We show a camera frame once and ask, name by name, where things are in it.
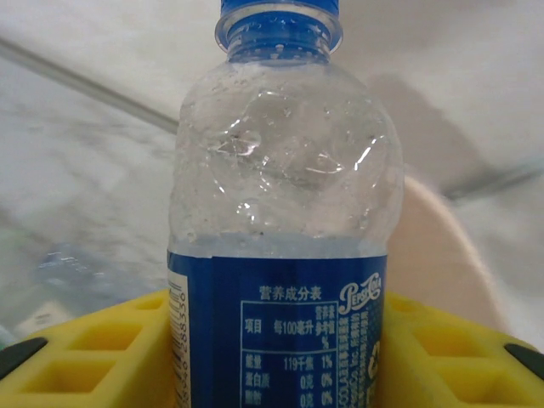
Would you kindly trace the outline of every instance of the plastic bottle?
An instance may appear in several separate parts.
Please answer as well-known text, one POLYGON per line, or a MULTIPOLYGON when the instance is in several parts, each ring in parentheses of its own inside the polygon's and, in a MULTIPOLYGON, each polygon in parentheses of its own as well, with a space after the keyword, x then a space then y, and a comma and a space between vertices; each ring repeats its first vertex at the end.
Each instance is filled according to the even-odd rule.
POLYGON ((383 108, 330 62, 337 0, 223 0, 181 107, 168 251, 178 406, 372 406, 403 192, 383 108))

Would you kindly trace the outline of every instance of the blue label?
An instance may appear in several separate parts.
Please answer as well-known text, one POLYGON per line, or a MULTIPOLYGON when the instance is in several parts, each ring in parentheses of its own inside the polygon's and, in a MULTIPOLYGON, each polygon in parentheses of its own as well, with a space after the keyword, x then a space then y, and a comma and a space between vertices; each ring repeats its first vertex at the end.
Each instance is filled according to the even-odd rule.
MULTIPOLYGON (((190 380, 181 381, 189 384, 190 396, 182 400, 178 391, 180 406, 371 406, 386 257, 293 260, 169 253, 168 265, 171 298, 186 297, 189 310, 190 364, 185 366, 190 380), (184 279, 185 289, 176 277, 184 279)), ((178 361, 184 358, 178 348, 184 332, 180 324, 173 320, 178 361)))

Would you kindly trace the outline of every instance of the white surface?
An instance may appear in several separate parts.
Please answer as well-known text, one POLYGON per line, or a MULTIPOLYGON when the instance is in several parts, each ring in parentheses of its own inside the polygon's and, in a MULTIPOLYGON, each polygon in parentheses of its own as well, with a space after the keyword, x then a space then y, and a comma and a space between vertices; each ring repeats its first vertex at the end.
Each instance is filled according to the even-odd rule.
MULTIPOLYGON (((213 40, 218 3, 1 0, 0 35, 176 116, 189 85, 224 57, 213 40)), ((382 96, 408 163, 423 176, 447 186, 544 151, 542 0, 342 0, 342 8, 345 42, 335 60, 382 96)), ((8 95, 2 95, 0 112, 0 193, 8 216, 0 218, 14 218, 17 228, 18 222, 39 225, 32 234, 41 240, 40 230, 53 228, 50 214, 61 212, 66 222, 55 228, 63 239, 84 235, 114 259, 135 257, 144 268, 158 267, 150 254, 166 244, 145 241, 159 230, 156 222, 166 222, 150 215, 157 214, 157 200, 166 206, 170 179, 144 145, 152 140, 156 153, 166 155, 172 140, 77 95, 56 89, 51 99, 51 93, 36 91, 42 85, 23 88, 27 77, 13 67, 0 71, 8 95), (5 166, 20 168, 10 167, 14 163, 25 163, 25 171, 6 178, 5 166), (154 177, 164 184, 150 183, 154 177), (45 188, 47 199, 34 199, 37 188, 45 188), (127 202, 129 192, 138 200, 127 202), (106 204, 112 200, 115 208, 106 204), (89 228, 74 226, 75 206, 88 215, 89 228), (112 219, 131 225, 133 233, 120 228, 102 241, 103 224, 112 219), (116 245, 122 240, 136 242, 135 248, 116 245)), ((544 349, 544 194, 538 183, 458 213, 505 282, 516 333, 544 349)))

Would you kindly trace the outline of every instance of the nutrition facts table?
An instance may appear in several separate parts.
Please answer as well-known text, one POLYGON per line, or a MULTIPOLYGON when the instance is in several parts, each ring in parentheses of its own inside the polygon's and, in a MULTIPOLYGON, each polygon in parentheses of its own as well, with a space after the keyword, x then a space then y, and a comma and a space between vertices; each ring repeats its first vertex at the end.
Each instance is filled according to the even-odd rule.
POLYGON ((338 302, 295 302, 309 289, 292 290, 241 302, 241 407, 337 407, 338 302))

